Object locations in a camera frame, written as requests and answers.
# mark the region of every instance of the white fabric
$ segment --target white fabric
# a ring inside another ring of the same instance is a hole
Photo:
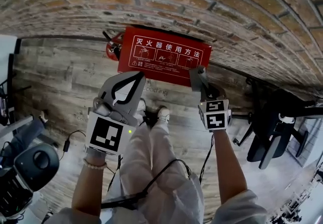
[[[127,146],[122,166],[116,173],[106,199],[141,192],[173,159],[175,155],[166,123],[159,121],[151,131],[145,123],[142,124]],[[266,211],[257,206],[255,200],[256,196],[251,191],[237,195],[218,209],[212,224],[265,223]],[[180,163],[175,162],[149,188],[147,197],[138,202],[137,210],[115,208],[112,211],[109,220],[105,216],[109,215],[111,209],[102,211],[102,223],[203,223],[203,193],[196,174],[187,180]],[[90,215],[82,218],[80,212],[65,208],[46,222],[54,223],[97,224],[101,221]]]

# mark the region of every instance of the wooden floor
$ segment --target wooden floor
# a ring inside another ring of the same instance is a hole
[[[104,81],[117,74],[118,63],[107,59],[104,51],[105,42],[25,39],[20,54],[15,57],[14,88],[32,85],[31,89],[15,95],[16,110],[20,115],[38,114],[44,108],[49,110],[44,134],[60,144],[59,156],[63,155],[62,148],[69,133],[86,130],[88,107],[92,106]],[[252,110],[251,99],[245,96],[248,87],[244,77],[215,66],[210,66],[208,73],[213,82],[226,89],[234,111]],[[210,133],[205,131],[199,119],[196,107],[199,94],[187,87],[147,80],[142,96],[151,109],[165,105],[171,110],[169,126],[175,154],[199,174],[211,142]],[[233,119],[227,132],[231,139],[241,139],[247,128],[246,121]],[[313,169],[303,170],[286,152],[261,171],[258,163],[246,160],[251,142],[252,137],[241,148],[233,145],[234,150],[248,187],[258,195],[258,203],[272,212],[294,191],[302,190],[302,185],[312,177]],[[55,211],[71,206],[82,167],[83,148],[83,135],[74,134],[57,175],[41,190],[47,204]],[[116,159],[110,157],[108,166],[116,169]],[[104,171],[104,194],[112,175],[109,170]],[[206,165],[202,187],[205,222],[209,222],[220,206],[215,152]]]

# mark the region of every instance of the brick wall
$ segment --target brick wall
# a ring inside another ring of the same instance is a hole
[[[323,96],[323,0],[0,0],[0,33],[86,35],[139,24],[200,38],[211,60]]]

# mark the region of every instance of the pearl bracelet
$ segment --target pearl bracelet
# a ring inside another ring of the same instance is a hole
[[[93,170],[104,170],[106,168],[106,162],[102,166],[95,166],[95,165],[89,164],[89,162],[87,162],[86,159],[83,159],[83,163],[86,167],[89,167],[90,169],[93,169]]]

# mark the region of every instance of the white sleeve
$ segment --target white sleeve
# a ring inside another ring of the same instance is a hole
[[[101,224],[101,220],[97,216],[64,208],[45,221],[45,224]]]
[[[265,224],[267,211],[256,200],[250,190],[236,195],[217,209],[211,224]]]

